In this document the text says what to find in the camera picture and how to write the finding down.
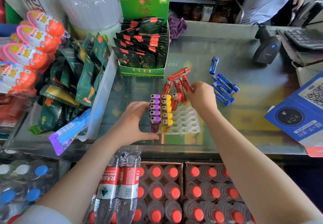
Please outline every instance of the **sleeve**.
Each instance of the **sleeve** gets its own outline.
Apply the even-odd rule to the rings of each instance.
[[[13,224],[72,224],[65,216],[45,206],[33,205]]]

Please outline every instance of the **white bottle cap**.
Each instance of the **white bottle cap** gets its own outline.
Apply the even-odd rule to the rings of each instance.
[[[5,153],[7,153],[7,154],[15,154],[15,153],[18,153],[18,151],[16,151],[16,150],[10,150],[10,149],[5,149]]]
[[[27,174],[30,169],[30,165],[19,165],[16,169],[17,174]]]
[[[0,165],[0,174],[7,174],[10,170],[10,165]]]

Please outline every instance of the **lighter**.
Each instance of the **lighter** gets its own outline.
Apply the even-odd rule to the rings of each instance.
[[[170,100],[162,100],[161,101],[161,105],[162,106],[170,106],[171,105],[171,101]]]
[[[150,104],[151,105],[159,105],[160,104],[160,100],[152,99],[152,100],[150,100]]]
[[[163,95],[168,95],[173,86],[173,81],[167,80],[164,86]]]
[[[216,98],[219,99],[222,103],[224,103],[226,106],[228,106],[230,104],[230,101],[225,98],[219,91],[217,91],[214,87],[213,87],[214,93],[216,94]]]
[[[218,82],[214,82],[212,84],[213,88],[219,91],[224,97],[226,97],[230,103],[233,103],[235,101],[235,98],[230,95]]]
[[[214,81],[217,81],[219,82],[219,84],[224,87],[224,89],[229,93],[229,94],[232,94],[234,91],[233,89],[231,89],[231,87],[226,84],[226,82],[224,82],[222,79],[220,79],[216,74],[214,75],[211,75],[211,78],[214,80]]]
[[[150,105],[150,111],[160,111],[160,105]]]
[[[150,118],[150,125],[151,125],[151,132],[158,133],[159,131],[159,124],[161,123],[160,117],[151,117]]]
[[[188,82],[188,79],[186,76],[180,77],[180,80],[182,82],[182,85],[184,86],[184,89],[186,91],[191,91],[193,93],[192,87],[190,86],[190,83]]]
[[[162,100],[171,100],[172,96],[171,95],[162,95],[161,99]]]
[[[232,83],[229,79],[227,79],[222,73],[219,73],[218,76],[226,82],[234,91],[239,92],[240,88]]]
[[[151,96],[150,96],[150,99],[151,99],[151,100],[152,100],[152,99],[160,99],[160,95],[158,95],[158,94],[151,95]]]
[[[185,67],[185,68],[181,69],[180,71],[174,73],[173,75],[169,76],[167,79],[169,81],[174,81],[175,79],[178,79],[181,76],[188,74],[189,72],[190,72],[190,70],[187,67]]]
[[[161,108],[162,112],[170,112],[172,110],[171,106],[162,106]]]
[[[175,88],[176,88],[177,92],[182,94],[181,102],[182,103],[187,103],[187,98],[185,96],[181,81],[180,80],[175,80],[174,84],[175,84]]]
[[[167,133],[169,131],[169,128],[173,125],[173,120],[171,119],[165,119],[163,120],[163,127],[161,129],[161,131],[163,133]]]
[[[162,119],[171,119],[173,117],[173,114],[170,112],[163,113]]]
[[[172,103],[171,103],[171,107],[172,107],[172,111],[176,111],[177,107],[178,107],[178,103],[180,102],[180,99],[182,97],[181,93],[174,93],[172,96]]]
[[[218,65],[218,62],[219,62],[219,57],[214,56],[212,59],[211,67],[210,67],[210,74],[211,75],[214,75],[216,73],[216,66]]]
[[[150,117],[154,117],[154,116],[160,117],[160,111],[150,111],[149,116]]]

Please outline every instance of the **background person's hand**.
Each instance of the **background person's hand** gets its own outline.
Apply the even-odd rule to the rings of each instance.
[[[305,0],[294,0],[293,5],[296,4],[296,6],[292,9],[292,11],[298,10],[303,5],[304,1]]]
[[[216,95],[213,87],[207,83],[197,81],[192,84],[194,93],[187,91],[186,96],[190,100],[192,107],[200,114],[210,110],[216,110]]]
[[[119,147],[130,145],[138,140],[158,140],[159,136],[155,133],[144,133],[139,130],[139,121],[149,103],[137,101],[130,103],[119,120],[111,127],[108,134],[117,138]]]

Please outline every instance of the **red lighter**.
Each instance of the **red lighter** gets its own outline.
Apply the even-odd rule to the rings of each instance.
[[[184,93],[181,81],[180,80],[175,80],[174,83],[175,83],[175,88],[177,89],[177,92],[182,94],[181,102],[182,103],[187,103],[187,98],[186,98],[186,95]]]
[[[171,107],[172,107],[172,111],[176,111],[177,107],[178,107],[178,103],[180,102],[180,99],[182,97],[181,93],[174,93],[172,96],[172,103],[171,103]]]
[[[189,72],[190,72],[190,70],[187,67],[185,67],[185,68],[181,69],[179,72],[176,72],[173,75],[169,76],[167,79],[169,81],[174,81],[175,79],[178,79],[181,76],[188,74]]]
[[[188,82],[188,79],[186,76],[180,77],[180,80],[184,86],[184,89],[186,91],[191,91],[193,93],[192,87],[190,86],[190,83]]]
[[[167,80],[164,86],[164,91],[162,95],[168,95],[173,86],[173,81]]]

